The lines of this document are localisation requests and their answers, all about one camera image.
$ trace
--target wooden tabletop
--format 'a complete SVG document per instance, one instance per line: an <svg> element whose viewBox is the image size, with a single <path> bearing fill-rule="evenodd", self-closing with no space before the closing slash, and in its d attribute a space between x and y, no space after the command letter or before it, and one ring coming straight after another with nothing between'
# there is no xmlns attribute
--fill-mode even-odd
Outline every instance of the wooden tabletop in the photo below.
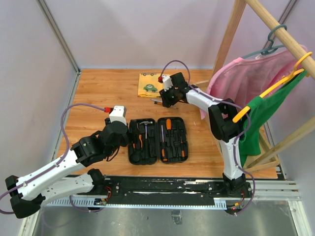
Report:
<svg viewBox="0 0 315 236"><path fill-rule="evenodd" d="M167 70L174 74L180 70ZM100 169L104 175L121 176L168 176L168 177L222 177L223 160L200 112L196 106L178 103L178 109L155 105L150 98L138 97L139 73L160 73L160 70L83 70L73 103L85 102L100 107L123 105L127 108L126 120L139 118L181 117L187 129L189 158L183 163L153 165L132 165L128 160L127 147L121 147L119 154L111 162L101 161L76 174L86 173L89 169ZM211 76L210 70L192 70L191 83L203 81ZM89 136L105 126L107 113L77 106L71 109L66 124L70 146L82 137ZM65 140L61 143L58 156L65 150ZM256 178L277 178L275 168L254 173Z"/></svg>

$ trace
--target screwdriver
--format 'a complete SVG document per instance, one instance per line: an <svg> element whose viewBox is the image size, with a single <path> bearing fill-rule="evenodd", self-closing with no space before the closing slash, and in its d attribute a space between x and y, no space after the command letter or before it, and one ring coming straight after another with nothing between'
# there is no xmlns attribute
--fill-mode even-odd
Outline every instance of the screwdriver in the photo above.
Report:
<svg viewBox="0 0 315 236"><path fill-rule="evenodd" d="M181 137L181 150L182 150L182 157L185 157L185 152L184 152L184 143Z"/></svg>
<svg viewBox="0 0 315 236"><path fill-rule="evenodd" d="M171 145L171 129L172 129L172 121L171 119L166 119L166 129L169 136L169 143Z"/></svg>
<svg viewBox="0 0 315 236"><path fill-rule="evenodd" d="M166 144L164 142L163 125L161 125L161 129L162 129L162 157L163 157L163 161L167 161L166 151L165 151Z"/></svg>

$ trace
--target tool kit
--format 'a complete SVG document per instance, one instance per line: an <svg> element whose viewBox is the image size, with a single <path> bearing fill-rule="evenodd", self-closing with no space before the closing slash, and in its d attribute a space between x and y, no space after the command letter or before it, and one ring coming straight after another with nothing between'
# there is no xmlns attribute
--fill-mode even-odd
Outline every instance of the tool kit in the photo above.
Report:
<svg viewBox="0 0 315 236"><path fill-rule="evenodd" d="M158 160L157 124L154 119L132 119L129 124L131 144L129 162L133 165L152 165Z"/></svg>
<svg viewBox="0 0 315 236"><path fill-rule="evenodd" d="M186 129L182 118L169 117L157 120L160 159L163 163L171 164L188 159L188 142Z"/></svg>
<svg viewBox="0 0 315 236"><path fill-rule="evenodd" d="M152 165L160 159L171 164L188 159L186 129L182 118L132 119L129 124L131 143L129 162L134 165Z"/></svg>

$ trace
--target orange screwdriver handle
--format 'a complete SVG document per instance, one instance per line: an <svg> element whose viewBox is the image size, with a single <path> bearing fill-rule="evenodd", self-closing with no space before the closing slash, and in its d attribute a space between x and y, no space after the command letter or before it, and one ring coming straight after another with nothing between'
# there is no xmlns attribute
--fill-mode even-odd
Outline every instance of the orange screwdriver handle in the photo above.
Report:
<svg viewBox="0 0 315 236"><path fill-rule="evenodd" d="M162 142L162 157L163 157L163 161L168 161L168 159L166 157L166 153L165 153L165 148L166 148L166 143Z"/></svg>
<svg viewBox="0 0 315 236"><path fill-rule="evenodd" d="M182 157L185 157L185 152L184 152L184 143L181 137L181 150L182 150Z"/></svg>
<svg viewBox="0 0 315 236"><path fill-rule="evenodd" d="M166 119L166 129L171 130L172 129L172 121L171 119Z"/></svg>

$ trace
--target white robotic arm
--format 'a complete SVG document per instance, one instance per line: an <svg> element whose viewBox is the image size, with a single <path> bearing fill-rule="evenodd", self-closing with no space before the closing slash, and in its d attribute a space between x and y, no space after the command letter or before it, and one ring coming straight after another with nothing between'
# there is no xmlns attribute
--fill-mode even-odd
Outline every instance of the white robotic arm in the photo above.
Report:
<svg viewBox="0 0 315 236"><path fill-rule="evenodd" d="M235 163L233 154L234 141L241 132L240 123L232 122L232 118L237 114L235 107L224 104L224 101L220 98L210 95L207 98L201 95L202 91L198 87L191 89L182 73L172 76L163 75L159 82L163 83L163 90L160 91L163 106L170 107L181 100L195 105L209 114L211 131L219 141L224 160L223 179L229 185L230 193L239 192L246 179ZM240 163L238 141L235 144L235 148L235 159L237 163Z"/></svg>
<svg viewBox="0 0 315 236"><path fill-rule="evenodd" d="M87 174L75 178L61 179L74 171L108 158L119 146L128 145L125 114L124 106L112 108L109 118L105 120L105 128L80 139L68 151L62 162L59 157L29 175L8 177L5 180L8 190L22 184L20 188L10 193L10 202L16 217L32 215L41 206L71 194L87 192L99 194L104 189L105 178L97 169L91 169ZM40 173L44 174L29 182Z"/></svg>

